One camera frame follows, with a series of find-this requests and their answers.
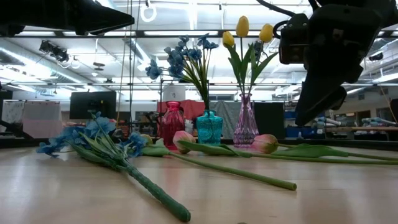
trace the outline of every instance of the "desk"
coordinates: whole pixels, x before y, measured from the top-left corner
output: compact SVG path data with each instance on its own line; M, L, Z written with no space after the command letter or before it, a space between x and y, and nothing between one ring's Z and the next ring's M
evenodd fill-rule
M347 149L380 156L396 152ZM138 169L192 213L192 224L393 224L398 166L193 156L295 182L289 191L174 158L139 157ZM135 180L32 148L0 150L1 224L179 223Z

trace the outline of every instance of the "red vase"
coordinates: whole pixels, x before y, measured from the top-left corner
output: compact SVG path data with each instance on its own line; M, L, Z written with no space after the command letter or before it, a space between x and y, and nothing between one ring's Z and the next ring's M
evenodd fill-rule
M177 131L185 130L185 122L180 113L181 103L178 101L167 101L167 111L162 118L160 136L164 140L164 145L170 150L177 150L173 143L174 134Z

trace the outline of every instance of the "tulip bud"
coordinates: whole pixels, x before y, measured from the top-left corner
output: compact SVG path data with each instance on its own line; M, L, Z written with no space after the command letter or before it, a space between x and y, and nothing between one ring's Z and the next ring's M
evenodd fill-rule
M270 154L278 149L278 139L271 134L256 136L251 147L265 154Z
M188 141L188 142L192 142L192 143L196 142L195 138L191 134L189 134L188 132L177 131L174 134L173 143L175 144L175 146L177 147L178 151L181 154L186 154L186 153L190 152L190 150L187 149L186 147L182 146L181 144L179 144L178 141L180 141L180 140Z
M236 35L238 37L246 37L249 33L249 20L246 16L239 18L238 24L236 25Z
M224 45L224 47L226 45L232 47L234 44L235 44L235 41L234 41L234 37L232 36L232 34L230 32L228 32L228 31L225 31L223 33L223 45Z
M154 143L154 142L152 142L152 138L147 134L141 134L141 137L143 137L147 141L146 146Z
M264 43L268 43L272 40L272 25L270 24L266 24L262 27L260 34L259 34L259 38L261 41L263 41Z

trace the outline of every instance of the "pink tulip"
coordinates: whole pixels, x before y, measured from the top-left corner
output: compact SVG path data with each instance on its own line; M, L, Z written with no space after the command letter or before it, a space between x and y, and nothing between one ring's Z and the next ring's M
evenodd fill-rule
M175 146L177 147L178 151L181 154L186 154L186 153L190 152L190 150L187 149L186 147L180 145L177 142L177 141L180 141L180 140L188 141L188 142L192 142L192 143L196 142L195 138L190 133L185 132L185 131L177 131L174 134L173 143L175 144Z
M278 139L271 134L256 136L251 147L265 154L270 154L278 149Z

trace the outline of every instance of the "yellow tulip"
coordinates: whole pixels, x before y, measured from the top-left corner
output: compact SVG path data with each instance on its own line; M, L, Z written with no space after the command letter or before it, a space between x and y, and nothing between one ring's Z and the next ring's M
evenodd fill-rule
M235 44L235 41L234 41L234 37L232 36L232 34L230 32L228 32L228 31L225 31L223 33L223 45L224 45L224 47L225 47L225 45L228 45L228 46L232 47L234 44Z
M239 18L238 24L236 25L236 35L238 37L246 37L249 33L249 20L246 16Z
M272 40L272 25L270 24L266 24L262 27L260 34L259 34L259 38L261 41L263 41L264 43L268 43Z

